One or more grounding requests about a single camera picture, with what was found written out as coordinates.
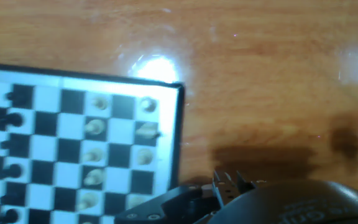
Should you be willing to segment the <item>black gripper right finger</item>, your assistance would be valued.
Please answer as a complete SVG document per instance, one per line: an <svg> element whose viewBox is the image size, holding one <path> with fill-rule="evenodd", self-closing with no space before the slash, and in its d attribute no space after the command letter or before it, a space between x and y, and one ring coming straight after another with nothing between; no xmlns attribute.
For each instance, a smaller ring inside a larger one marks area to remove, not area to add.
<svg viewBox="0 0 358 224"><path fill-rule="evenodd" d="M246 173L243 170L237 170L236 177L236 185L241 194L255 189L254 182L256 181L256 179L252 175Z"/></svg>

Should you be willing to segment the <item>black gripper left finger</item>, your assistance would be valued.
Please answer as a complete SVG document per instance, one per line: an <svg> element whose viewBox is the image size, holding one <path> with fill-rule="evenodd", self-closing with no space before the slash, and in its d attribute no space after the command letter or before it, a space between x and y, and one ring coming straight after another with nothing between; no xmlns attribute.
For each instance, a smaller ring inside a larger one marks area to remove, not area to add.
<svg viewBox="0 0 358 224"><path fill-rule="evenodd" d="M215 170L210 184L185 184L142 202L114 218L115 224L207 224L221 209L216 184L226 173Z"/></svg>

